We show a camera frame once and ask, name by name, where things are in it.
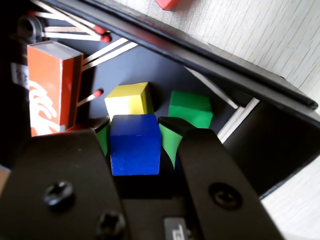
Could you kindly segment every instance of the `blue cube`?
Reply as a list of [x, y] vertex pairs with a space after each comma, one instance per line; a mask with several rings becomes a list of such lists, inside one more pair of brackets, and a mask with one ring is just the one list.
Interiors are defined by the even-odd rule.
[[112, 175], [157, 175], [160, 152], [161, 132], [154, 114], [113, 117], [110, 127]]

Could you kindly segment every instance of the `orange matchbox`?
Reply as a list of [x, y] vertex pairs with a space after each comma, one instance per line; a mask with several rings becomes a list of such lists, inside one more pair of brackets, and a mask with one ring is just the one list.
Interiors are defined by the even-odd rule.
[[83, 57], [56, 41], [27, 46], [33, 137], [64, 132], [75, 124]]

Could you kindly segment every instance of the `black screw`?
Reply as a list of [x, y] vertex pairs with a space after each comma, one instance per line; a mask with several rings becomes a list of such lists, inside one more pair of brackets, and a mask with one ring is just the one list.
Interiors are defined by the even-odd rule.
[[74, 188], [68, 181], [58, 181], [45, 190], [43, 199], [49, 207], [70, 207], [74, 200]]
[[215, 204], [227, 210], [236, 210], [243, 202], [240, 193], [225, 183], [211, 184], [209, 194]]
[[99, 218], [96, 236], [99, 240], [120, 239], [123, 236], [125, 226], [125, 218], [120, 212], [106, 212]]

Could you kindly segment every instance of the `white wooden table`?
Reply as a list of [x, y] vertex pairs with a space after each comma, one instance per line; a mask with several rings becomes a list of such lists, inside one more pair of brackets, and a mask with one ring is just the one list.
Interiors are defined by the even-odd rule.
[[[115, 0], [287, 79], [320, 103], [320, 0]], [[289, 240], [320, 239], [320, 157], [262, 201]]]

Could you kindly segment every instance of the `green cube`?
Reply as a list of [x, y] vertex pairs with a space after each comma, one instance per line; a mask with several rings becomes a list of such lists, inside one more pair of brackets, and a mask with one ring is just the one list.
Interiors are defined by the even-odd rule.
[[197, 128], [207, 129], [213, 115], [209, 97], [181, 91], [172, 92], [169, 117], [181, 118]]

